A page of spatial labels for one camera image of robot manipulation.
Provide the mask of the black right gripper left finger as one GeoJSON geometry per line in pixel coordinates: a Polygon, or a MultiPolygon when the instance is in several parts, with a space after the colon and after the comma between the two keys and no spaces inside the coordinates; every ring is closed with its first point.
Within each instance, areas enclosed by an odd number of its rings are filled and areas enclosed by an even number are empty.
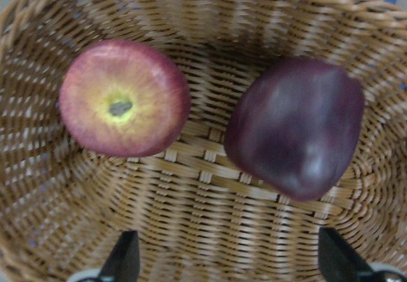
{"type": "Polygon", "coordinates": [[[138,281],[140,266],[138,232],[124,231],[98,273],[97,281],[138,281]]]}

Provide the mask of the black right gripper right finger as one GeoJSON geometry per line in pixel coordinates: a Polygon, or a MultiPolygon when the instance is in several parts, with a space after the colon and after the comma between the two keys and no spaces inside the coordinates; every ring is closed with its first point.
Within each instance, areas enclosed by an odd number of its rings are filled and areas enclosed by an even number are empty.
{"type": "Polygon", "coordinates": [[[318,267],[325,281],[378,281],[371,266],[331,227],[319,229],[318,267]]]}

